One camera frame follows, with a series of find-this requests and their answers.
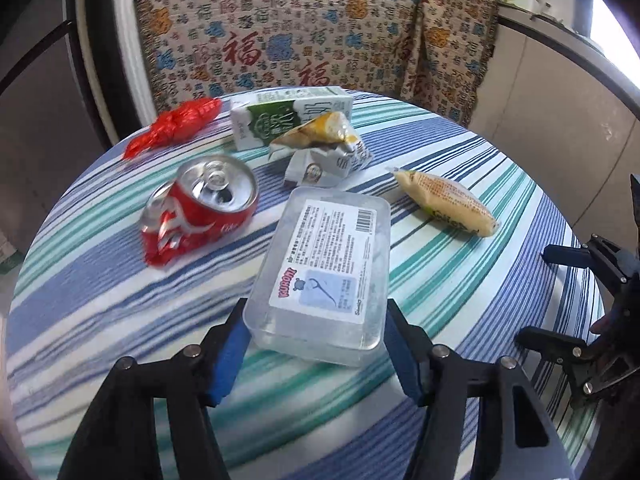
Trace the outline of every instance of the window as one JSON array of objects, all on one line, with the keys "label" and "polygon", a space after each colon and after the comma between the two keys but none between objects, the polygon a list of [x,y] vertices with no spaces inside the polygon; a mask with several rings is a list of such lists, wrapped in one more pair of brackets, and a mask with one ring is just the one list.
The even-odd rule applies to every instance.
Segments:
[{"label": "window", "polygon": [[640,58],[602,0],[593,0],[590,37],[601,47],[607,59],[640,88]]}]

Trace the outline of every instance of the clear plastic box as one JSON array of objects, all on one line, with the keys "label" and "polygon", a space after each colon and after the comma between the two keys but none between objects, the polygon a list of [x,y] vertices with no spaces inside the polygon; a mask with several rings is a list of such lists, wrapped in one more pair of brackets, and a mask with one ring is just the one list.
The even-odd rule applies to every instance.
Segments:
[{"label": "clear plastic box", "polygon": [[365,364],[383,339],[390,231],[382,198],[293,190],[244,308],[256,344]]}]

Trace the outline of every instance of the screw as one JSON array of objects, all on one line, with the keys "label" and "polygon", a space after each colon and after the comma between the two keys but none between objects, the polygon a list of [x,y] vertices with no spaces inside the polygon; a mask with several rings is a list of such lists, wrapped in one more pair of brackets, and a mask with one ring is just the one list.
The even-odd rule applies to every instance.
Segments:
[{"label": "screw", "polygon": [[198,357],[200,355],[200,345],[187,345],[182,350],[187,357]]},{"label": "screw", "polygon": [[513,357],[509,357],[508,355],[503,355],[500,358],[500,364],[507,368],[507,370],[513,370],[516,366],[518,366],[518,362]]},{"label": "screw", "polygon": [[446,345],[436,345],[436,346],[433,347],[433,350],[431,350],[431,352],[436,357],[444,359],[445,357],[447,357],[449,355],[450,350],[449,350],[449,347],[446,346]]},{"label": "screw", "polygon": [[133,357],[127,355],[118,359],[116,361],[116,366],[120,370],[129,370],[129,368],[133,366],[133,361],[134,361]]}]

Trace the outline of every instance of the blue and white stripes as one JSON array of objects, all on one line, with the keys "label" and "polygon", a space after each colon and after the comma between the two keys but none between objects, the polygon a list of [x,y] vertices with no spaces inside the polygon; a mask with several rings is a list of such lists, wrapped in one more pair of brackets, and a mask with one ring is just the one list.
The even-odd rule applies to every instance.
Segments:
[{"label": "blue and white stripes", "polygon": [[[564,219],[485,140],[409,104],[353,95],[352,123],[375,160],[342,188],[391,204],[390,294],[410,322],[464,356],[519,357],[570,458],[584,462],[593,413],[572,412],[562,375],[518,354],[512,343],[526,324],[585,336],[601,315],[590,272],[549,267],[539,257],[548,243],[576,243]],[[18,281],[6,348],[15,416],[41,478],[57,475],[84,410],[119,356],[142,362],[171,356],[222,322],[251,289],[288,197],[282,163],[269,163],[266,149],[234,153],[260,186],[256,215],[240,232],[153,269],[142,261],[136,227],[151,191],[182,161],[232,151],[229,128],[225,105],[187,144],[133,163],[122,160],[118,145],[70,187],[36,237]],[[478,239],[433,221],[399,190],[389,166],[461,182],[502,227]],[[469,403],[463,448],[473,444],[477,408]],[[401,478],[422,421],[385,356],[353,370],[255,348],[211,416],[234,479]],[[176,478],[162,402],[156,425],[165,477]],[[470,456],[465,449],[461,477]]]}]

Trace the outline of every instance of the red coca-cola can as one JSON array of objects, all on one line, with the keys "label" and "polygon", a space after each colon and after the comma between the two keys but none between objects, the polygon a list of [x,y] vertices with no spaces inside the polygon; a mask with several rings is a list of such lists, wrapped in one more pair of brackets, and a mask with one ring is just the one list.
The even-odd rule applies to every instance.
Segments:
[{"label": "red coca-cola can", "polygon": [[255,212],[251,169],[226,155],[201,156],[156,189],[140,217],[145,260],[162,266],[240,227]]}]

